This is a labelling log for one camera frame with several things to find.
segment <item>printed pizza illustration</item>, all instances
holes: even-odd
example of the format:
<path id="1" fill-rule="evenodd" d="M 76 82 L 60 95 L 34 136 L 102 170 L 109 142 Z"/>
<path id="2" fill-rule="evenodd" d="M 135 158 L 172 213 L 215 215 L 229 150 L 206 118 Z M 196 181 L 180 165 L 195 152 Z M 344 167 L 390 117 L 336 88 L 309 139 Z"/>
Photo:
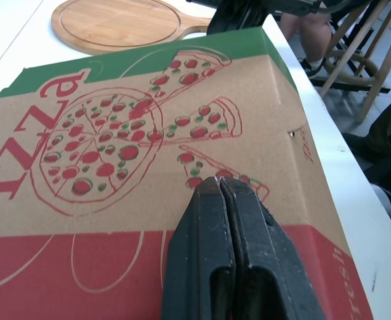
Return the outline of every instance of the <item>printed pizza illustration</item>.
<path id="1" fill-rule="evenodd" d="M 38 197 L 67 215 L 96 212 L 124 197 L 161 146 L 161 135 L 153 134 L 162 127 L 161 112 L 151 105 L 152 97 L 128 88 L 97 90 L 71 104 L 31 169 Z M 149 113 L 131 120 L 133 110 L 147 106 Z M 140 147 L 146 136 L 160 143 Z"/>
<path id="2" fill-rule="evenodd" d="M 239 173 L 194 148 L 188 147 L 187 145 L 180 145 L 179 149 L 182 152 L 178 155 L 177 161 L 183 166 L 187 177 L 185 184 L 191 189 L 195 189 L 208 177 L 216 177 L 217 179 L 220 179 L 221 177 L 231 177 L 250 185 L 261 202 L 263 202 L 270 193 L 270 189 L 268 189 L 266 185 L 253 177 L 248 177 L 244 173 Z"/>
<path id="3" fill-rule="evenodd" d="M 169 99 L 230 63 L 215 51 L 180 51 L 150 81 L 148 92 L 114 87 L 77 98 L 31 168 L 38 198 L 64 215 L 97 213 L 139 185 L 162 145 L 239 137 L 240 112 L 226 97 L 169 110 L 169 123 L 163 123 L 161 110 Z"/>
<path id="4" fill-rule="evenodd" d="M 147 94 L 151 95 L 158 105 L 163 105 L 231 62 L 230 58 L 215 51 L 179 51 L 168 68 L 150 80 Z M 135 110 L 131 117 L 137 119 L 149 110 L 149 107 Z"/>
<path id="5" fill-rule="evenodd" d="M 156 129 L 155 136 L 162 136 L 163 139 L 150 139 L 148 135 L 141 139 L 140 145 L 148 146 L 153 142 L 171 145 L 239 137 L 242 134 L 240 112 L 237 106 L 225 97 L 193 108 L 191 111 L 185 110 L 185 107 L 180 108 L 179 111 L 173 113 L 173 116 L 174 119 L 170 123 L 165 123 L 163 128 Z"/>

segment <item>chair leg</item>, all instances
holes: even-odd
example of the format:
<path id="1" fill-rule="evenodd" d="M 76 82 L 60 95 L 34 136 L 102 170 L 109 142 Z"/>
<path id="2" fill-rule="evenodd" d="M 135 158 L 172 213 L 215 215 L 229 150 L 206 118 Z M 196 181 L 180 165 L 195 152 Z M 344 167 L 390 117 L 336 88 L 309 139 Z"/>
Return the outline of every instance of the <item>chair leg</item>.
<path id="1" fill-rule="evenodd" d="M 390 73 L 390 70 L 391 70 L 391 47 L 388 50 L 384 62 L 382 63 L 381 68 L 378 71 L 378 74 L 376 75 L 376 80 L 372 85 L 372 88 L 370 88 L 369 94 L 365 102 L 363 103 L 362 111 L 360 112 L 357 118 L 358 122 L 363 122 L 363 120 L 366 118 L 366 115 L 368 114 L 374 100 L 378 96 L 382 85 L 384 84 L 388 74 Z"/>
<path id="2" fill-rule="evenodd" d="M 384 31 L 388 29 L 390 24 L 391 24 L 391 10 L 387 14 L 387 18 L 385 18 L 384 22 L 382 22 L 381 28 L 378 30 L 378 33 L 376 34 L 374 40 L 372 41 L 372 43 L 369 46 L 369 49 L 367 50 L 366 54 L 364 55 L 365 60 L 369 59 L 372 56 L 376 46 L 379 44 L 382 36 L 384 35 Z M 363 61 L 358 66 L 358 68 L 357 68 L 357 70 L 356 70 L 354 75 L 360 75 L 363 72 L 364 67 L 365 67 L 365 64 L 364 64 L 364 61 Z"/>
<path id="3" fill-rule="evenodd" d="M 341 24 L 338 30 L 336 30 L 335 34 L 331 38 L 325 56 L 328 56 L 329 53 L 332 52 L 335 46 L 340 42 L 343 36 L 345 36 L 346 32 L 356 22 L 357 18 L 359 18 L 359 16 L 362 14 L 362 12 L 365 10 L 367 6 L 368 3 L 364 6 L 361 6 L 360 8 L 357 8 L 356 10 L 351 11 L 347 19 L 344 20 L 344 22 Z"/>
<path id="4" fill-rule="evenodd" d="M 320 91 L 320 96 L 323 97 L 326 92 L 328 92 L 330 86 L 333 84 L 341 70 L 345 67 L 347 62 L 351 59 L 351 56 L 353 56 L 353 53 L 356 52 L 359 44 L 363 41 L 365 36 L 368 34 L 369 29 L 374 24 L 374 22 L 377 20 L 377 18 L 380 16 L 382 10 L 387 5 L 388 0 L 381 0 L 379 4 L 376 6 L 375 10 L 373 10 L 372 14 L 366 21 L 366 23 L 363 25 L 363 27 L 358 32 L 357 36 L 354 38 L 353 42 L 347 48 L 347 51 L 342 56 L 341 60 L 338 62 L 337 66 L 335 67 L 335 70 L 332 72 L 332 74 L 329 76 L 328 80 L 324 83 L 322 90 Z"/>

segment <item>wooden cutting board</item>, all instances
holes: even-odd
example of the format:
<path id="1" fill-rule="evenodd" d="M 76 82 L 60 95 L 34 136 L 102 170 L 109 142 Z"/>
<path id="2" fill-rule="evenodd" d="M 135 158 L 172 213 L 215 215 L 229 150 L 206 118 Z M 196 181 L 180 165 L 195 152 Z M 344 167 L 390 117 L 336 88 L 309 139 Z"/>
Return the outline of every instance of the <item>wooden cutting board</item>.
<path id="1" fill-rule="evenodd" d="M 62 42 L 90 55 L 181 39 L 209 22 L 159 0 L 69 0 L 51 17 Z"/>

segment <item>sneaker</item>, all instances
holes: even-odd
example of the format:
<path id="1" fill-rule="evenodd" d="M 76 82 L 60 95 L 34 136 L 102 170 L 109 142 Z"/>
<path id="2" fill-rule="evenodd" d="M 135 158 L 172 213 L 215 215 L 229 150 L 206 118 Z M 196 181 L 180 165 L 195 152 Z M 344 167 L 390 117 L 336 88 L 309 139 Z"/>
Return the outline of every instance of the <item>sneaker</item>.
<path id="1" fill-rule="evenodd" d="M 306 58 L 304 58 L 304 59 L 298 58 L 298 61 L 300 62 L 301 66 L 304 68 L 304 71 L 305 71 L 307 77 L 310 79 L 313 78 L 314 76 L 316 76 L 317 73 L 320 72 L 320 70 L 322 70 L 322 67 L 323 67 L 325 60 L 326 59 L 323 58 L 322 63 L 320 64 L 320 66 L 317 69 L 312 69 L 312 66 L 308 63 Z"/>

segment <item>cardboard box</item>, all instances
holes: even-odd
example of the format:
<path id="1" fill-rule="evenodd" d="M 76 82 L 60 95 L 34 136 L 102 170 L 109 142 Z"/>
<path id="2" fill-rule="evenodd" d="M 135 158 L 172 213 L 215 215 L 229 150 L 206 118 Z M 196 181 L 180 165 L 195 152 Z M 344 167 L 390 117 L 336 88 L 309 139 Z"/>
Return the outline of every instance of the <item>cardboard box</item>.
<path id="1" fill-rule="evenodd" d="M 168 241 L 212 175 L 256 190 L 328 319 L 372 318 L 292 78 L 249 29 L 0 93 L 0 319 L 159 319 Z"/>

